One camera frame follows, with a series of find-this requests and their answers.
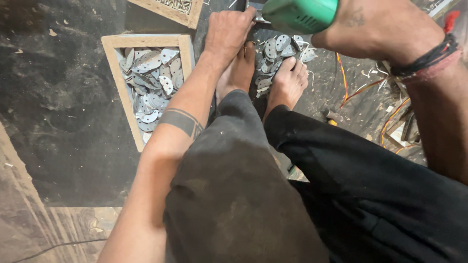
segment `bare foot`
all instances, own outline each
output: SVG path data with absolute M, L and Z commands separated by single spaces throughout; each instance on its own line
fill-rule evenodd
M 254 44 L 246 42 L 237 56 L 226 68 L 216 85 L 216 102 L 219 104 L 224 97 L 235 89 L 249 92 L 250 82 L 255 71 Z
M 278 105 L 286 105 L 293 109 L 302 92 L 308 85 L 307 66 L 296 58 L 290 57 L 281 63 L 281 67 L 273 78 L 273 85 L 268 97 L 263 121 L 272 109 Z

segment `black thread bracelet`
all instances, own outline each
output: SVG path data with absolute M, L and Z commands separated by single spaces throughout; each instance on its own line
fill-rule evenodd
M 457 48 L 458 43 L 455 37 L 452 34 L 446 34 L 444 41 L 438 46 L 431 49 L 408 66 L 400 68 L 392 67 L 391 73 L 401 79 L 414 77 L 418 71 L 433 66 L 453 54 L 457 51 Z

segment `dark trousers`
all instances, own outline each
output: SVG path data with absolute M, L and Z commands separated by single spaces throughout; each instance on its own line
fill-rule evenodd
M 268 144 L 310 183 L 286 180 Z M 229 93 L 166 199 L 179 263 L 468 262 L 468 187 L 277 106 Z

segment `wooden tray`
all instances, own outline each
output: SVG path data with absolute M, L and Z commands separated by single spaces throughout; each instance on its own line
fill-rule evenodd
M 136 5 L 167 17 L 191 29 L 197 29 L 198 17 L 202 10 L 203 0 L 192 0 L 190 13 L 184 14 L 156 0 L 128 0 Z
M 133 114 L 130 88 L 122 77 L 120 65 L 116 52 L 121 52 L 120 48 L 126 47 L 179 47 L 182 61 L 182 72 L 184 81 L 188 78 L 195 66 L 195 56 L 190 35 L 180 34 L 128 34 L 102 37 L 102 44 L 109 61 L 110 70 L 114 77 L 117 90 L 125 110 L 130 130 L 132 131 L 135 144 L 139 152 L 143 151 L 143 131 L 137 126 L 137 120 Z

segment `power drill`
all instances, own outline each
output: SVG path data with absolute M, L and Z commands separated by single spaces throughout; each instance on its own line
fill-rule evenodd
M 288 35 L 309 35 L 324 31 L 333 22 L 338 0 L 252 0 L 265 22 Z

